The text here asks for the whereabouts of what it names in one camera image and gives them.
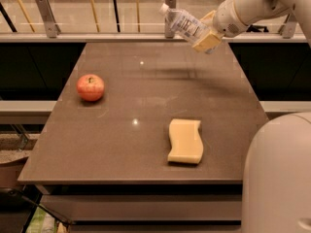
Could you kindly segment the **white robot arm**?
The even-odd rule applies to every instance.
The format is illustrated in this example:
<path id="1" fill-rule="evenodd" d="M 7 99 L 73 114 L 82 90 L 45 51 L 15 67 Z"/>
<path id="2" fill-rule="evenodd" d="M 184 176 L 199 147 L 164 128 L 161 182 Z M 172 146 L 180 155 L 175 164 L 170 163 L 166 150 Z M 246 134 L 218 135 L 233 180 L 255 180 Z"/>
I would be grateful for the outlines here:
<path id="1" fill-rule="evenodd" d="M 291 14 L 311 39 L 311 0 L 225 0 L 201 21 L 209 50 L 259 20 Z M 311 113 L 273 118 L 255 135 L 244 167 L 241 233 L 311 233 Z"/>

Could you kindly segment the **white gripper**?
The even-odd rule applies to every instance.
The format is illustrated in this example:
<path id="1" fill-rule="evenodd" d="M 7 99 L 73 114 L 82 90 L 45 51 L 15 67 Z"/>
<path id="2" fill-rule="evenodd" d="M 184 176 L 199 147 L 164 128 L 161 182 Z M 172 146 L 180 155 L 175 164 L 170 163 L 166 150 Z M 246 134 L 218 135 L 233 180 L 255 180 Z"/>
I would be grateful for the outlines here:
<path id="1" fill-rule="evenodd" d="M 248 29 L 248 26 L 241 21 L 236 13 L 235 0 L 225 0 L 216 11 L 209 12 L 200 21 L 207 26 L 213 25 L 218 32 L 210 30 L 197 40 L 192 48 L 198 52 L 211 50 L 218 46 L 223 36 L 234 38 Z"/>

